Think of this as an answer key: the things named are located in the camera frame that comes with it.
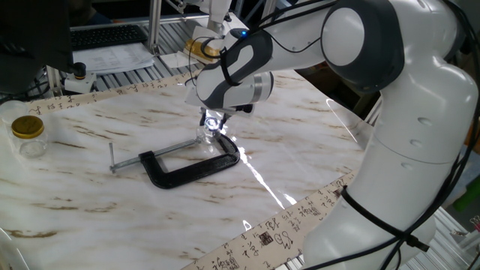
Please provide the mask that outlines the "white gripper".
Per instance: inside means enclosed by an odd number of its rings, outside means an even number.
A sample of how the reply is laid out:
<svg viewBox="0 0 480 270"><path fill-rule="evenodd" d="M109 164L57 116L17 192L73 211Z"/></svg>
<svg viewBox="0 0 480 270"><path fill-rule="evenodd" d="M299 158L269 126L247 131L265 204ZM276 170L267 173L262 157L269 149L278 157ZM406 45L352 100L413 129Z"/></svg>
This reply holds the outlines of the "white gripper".
<svg viewBox="0 0 480 270"><path fill-rule="evenodd" d="M217 113L224 113L222 119L220 120L219 129L222 130L224 124L228 121L230 116L241 116L241 117L251 117L254 114L255 105L248 104L242 106L234 106L234 107L227 107L227 108L220 108L220 109L212 109L207 107L197 96L195 87L190 84L187 85L187 95L185 98L185 103L195 106L195 107L202 107L200 108L201 112L201 119L199 120L199 126L205 125L206 120L206 110L213 110Z"/></svg>

